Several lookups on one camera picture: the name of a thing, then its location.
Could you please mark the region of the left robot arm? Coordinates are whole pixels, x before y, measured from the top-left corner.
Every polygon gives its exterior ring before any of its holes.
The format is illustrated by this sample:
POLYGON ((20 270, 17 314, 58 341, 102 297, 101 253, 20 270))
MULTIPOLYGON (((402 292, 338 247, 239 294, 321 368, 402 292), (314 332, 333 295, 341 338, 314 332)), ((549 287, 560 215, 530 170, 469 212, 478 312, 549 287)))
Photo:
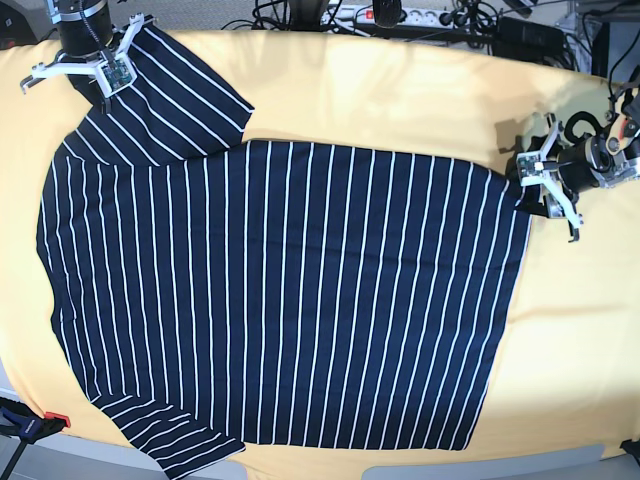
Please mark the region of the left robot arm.
POLYGON ((639 81, 621 84, 610 97, 608 124, 601 126, 589 112, 580 111, 562 123, 547 116, 548 131, 532 139, 529 151, 540 155, 543 172, 560 187, 553 194, 541 186, 541 202, 520 209, 546 218, 567 218, 560 204, 567 198, 575 209, 579 195, 590 189, 613 188, 639 178, 639 81))

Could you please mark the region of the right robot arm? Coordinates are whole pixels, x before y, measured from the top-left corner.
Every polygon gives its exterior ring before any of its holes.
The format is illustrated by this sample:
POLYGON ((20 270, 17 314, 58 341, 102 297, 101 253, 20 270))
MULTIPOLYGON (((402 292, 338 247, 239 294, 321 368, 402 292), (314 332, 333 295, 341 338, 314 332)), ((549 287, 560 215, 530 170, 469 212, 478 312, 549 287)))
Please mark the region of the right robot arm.
MULTIPOLYGON (((363 13, 372 19, 376 26, 383 29, 395 28, 403 20, 401 1, 371 1, 371 14, 363 13)), ((462 8, 468 9, 475 15, 477 1, 462 8)), ((32 68, 30 76, 21 81, 23 93, 39 82, 57 75, 69 77, 70 82, 85 98, 102 114, 111 113, 111 100, 116 94, 133 85, 138 74, 134 72, 129 58, 129 49, 134 37, 143 26, 154 21, 153 16, 142 13, 131 16, 125 30, 117 30, 111 24, 108 1, 45 1, 47 12, 52 24, 59 33, 62 50, 48 65, 39 63, 32 68)), ((503 18, 495 13, 486 16, 487 24, 483 20, 467 20, 466 13, 459 14, 457 10, 440 15, 444 19, 444 26, 454 25, 463 30, 476 24, 485 26, 492 34, 499 33, 501 22, 515 21, 513 18, 503 18)), ((522 45, 548 52, 550 56, 559 56, 567 51, 565 46, 566 33, 553 30, 547 25, 536 26, 524 22, 520 37, 522 45)))

